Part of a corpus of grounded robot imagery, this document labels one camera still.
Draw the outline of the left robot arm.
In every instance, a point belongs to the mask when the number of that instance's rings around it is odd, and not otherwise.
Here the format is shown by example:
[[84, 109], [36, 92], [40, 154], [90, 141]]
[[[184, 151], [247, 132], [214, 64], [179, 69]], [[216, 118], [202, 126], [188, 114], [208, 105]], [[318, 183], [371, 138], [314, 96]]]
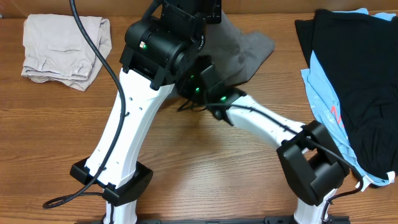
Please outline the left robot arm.
[[137, 160], [142, 143], [163, 102], [192, 79], [206, 25], [220, 22], [220, 1], [154, 1], [127, 28], [108, 122], [92, 155], [71, 169], [85, 186], [103, 189], [103, 223], [137, 222], [137, 199], [153, 176]]

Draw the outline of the grey shorts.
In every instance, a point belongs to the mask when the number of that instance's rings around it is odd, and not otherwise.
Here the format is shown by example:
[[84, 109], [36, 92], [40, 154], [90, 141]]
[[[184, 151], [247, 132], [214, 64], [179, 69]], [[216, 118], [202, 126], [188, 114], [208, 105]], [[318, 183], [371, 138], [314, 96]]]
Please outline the grey shorts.
[[275, 49], [275, 42], [261, 32], [243, 34], [221, 13], [219, 24], [206, 26], [205, 46], [199, 55], [209, 55], [227, 86], [248, 82]]

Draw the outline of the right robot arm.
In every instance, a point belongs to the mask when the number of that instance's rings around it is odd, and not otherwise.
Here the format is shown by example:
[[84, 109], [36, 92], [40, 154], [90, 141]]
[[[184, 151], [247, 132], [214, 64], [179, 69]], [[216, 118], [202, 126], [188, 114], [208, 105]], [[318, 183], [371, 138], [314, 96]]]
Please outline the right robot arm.
[[349, 174], [349, 167], [326, 127], [303, 124], [260, 105], [246, 92], [227, 87], [209, 57], [200, 57], [177, 82], [188, 102], [235, 128], [249, 131], [276, 149], [285, 178], [298, 198], [292, 215], [268, 216], [264, 223], [349, 223], [347, 216], [328, 214], [331, 199]]

